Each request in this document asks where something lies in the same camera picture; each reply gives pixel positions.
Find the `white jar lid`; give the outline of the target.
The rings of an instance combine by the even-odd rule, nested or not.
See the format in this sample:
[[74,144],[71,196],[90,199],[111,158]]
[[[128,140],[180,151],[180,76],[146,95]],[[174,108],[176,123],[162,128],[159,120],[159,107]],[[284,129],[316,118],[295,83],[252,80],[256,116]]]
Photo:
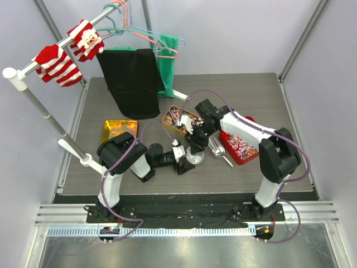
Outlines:
[[191,152],[191,147],[188,147],[186,150],[186,160],[193,165],[198,165],[203,162],[204,156],[205,154],[203,151],[193,154]]

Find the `metal scoop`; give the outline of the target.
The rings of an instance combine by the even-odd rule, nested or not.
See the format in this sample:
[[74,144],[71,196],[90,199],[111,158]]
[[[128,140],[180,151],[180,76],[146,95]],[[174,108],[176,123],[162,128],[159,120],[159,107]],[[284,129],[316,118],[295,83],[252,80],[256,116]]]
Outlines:
[[232,168],[233,164],[225,156],[225,148],[214,136],[209,137],[208,147],[216,158],[223,159]]

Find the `gold tin of ball lollipops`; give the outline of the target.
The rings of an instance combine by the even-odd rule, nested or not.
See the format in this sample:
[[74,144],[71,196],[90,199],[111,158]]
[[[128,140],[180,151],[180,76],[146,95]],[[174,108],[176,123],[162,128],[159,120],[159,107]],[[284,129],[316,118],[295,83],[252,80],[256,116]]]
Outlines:
[[161,122],[165,129],[171,131],[179,136],[184,137],[187,134],[186,128],[178,128],[177,120],[179,118],[182,108],[177,106],[171,106],[163,116]]

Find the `red tin of swirl lollipops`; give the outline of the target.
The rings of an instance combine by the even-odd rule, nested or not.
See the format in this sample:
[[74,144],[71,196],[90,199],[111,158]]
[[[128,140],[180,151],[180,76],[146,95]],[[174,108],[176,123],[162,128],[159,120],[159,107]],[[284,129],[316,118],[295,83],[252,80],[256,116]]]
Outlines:
[[238,136],[222,131],[220,127],[218,140],[238,165],[244,165],[259,156],[259,152],[251,144]]

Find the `gold tin of gummy candies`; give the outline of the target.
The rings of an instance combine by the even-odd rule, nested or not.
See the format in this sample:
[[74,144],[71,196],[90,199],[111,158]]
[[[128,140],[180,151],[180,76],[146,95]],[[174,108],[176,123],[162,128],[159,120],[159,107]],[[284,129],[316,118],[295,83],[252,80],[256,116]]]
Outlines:
[[100,144],[124,132],[129,132],[133,137],[137,137],[138,129],[139,122],[136,120],[106,120],[104,122]]

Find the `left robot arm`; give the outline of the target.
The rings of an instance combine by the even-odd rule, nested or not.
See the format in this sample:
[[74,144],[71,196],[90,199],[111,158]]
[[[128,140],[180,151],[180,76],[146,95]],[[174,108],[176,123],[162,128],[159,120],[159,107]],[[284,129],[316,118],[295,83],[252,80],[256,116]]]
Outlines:
[[98,203],[99,215],[108,223],[119,215],[116,205],[120,201],[119,190],[123,174],[130,170],[141,182],[152,179],[157,168],[172,166],[178,175],[195,168],[186,160],[186,149],[178,140],[173,140],[172,149],[163,151],[162,145],[153,143],[146,147],[129,132],[124,132],[103,142],[97,149],[102,166],[102,182]]

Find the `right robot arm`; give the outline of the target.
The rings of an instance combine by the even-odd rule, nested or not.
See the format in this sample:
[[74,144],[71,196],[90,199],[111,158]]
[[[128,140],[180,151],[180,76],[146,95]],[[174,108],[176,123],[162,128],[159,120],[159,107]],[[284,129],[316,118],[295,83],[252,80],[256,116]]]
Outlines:
[[209,137],[218,131],[237,136],[258,151],[263,180],[252,200],[252,214],[257,220],[267,219],[277,203],[283,183],[301,164],[298,146],[290,131],[266,128],[227,106],[217,108],[208,99],[195,109],[198,119],[181,114],[177,121],[187,130],[185,139],[192,154],[203,151],[209,144]]

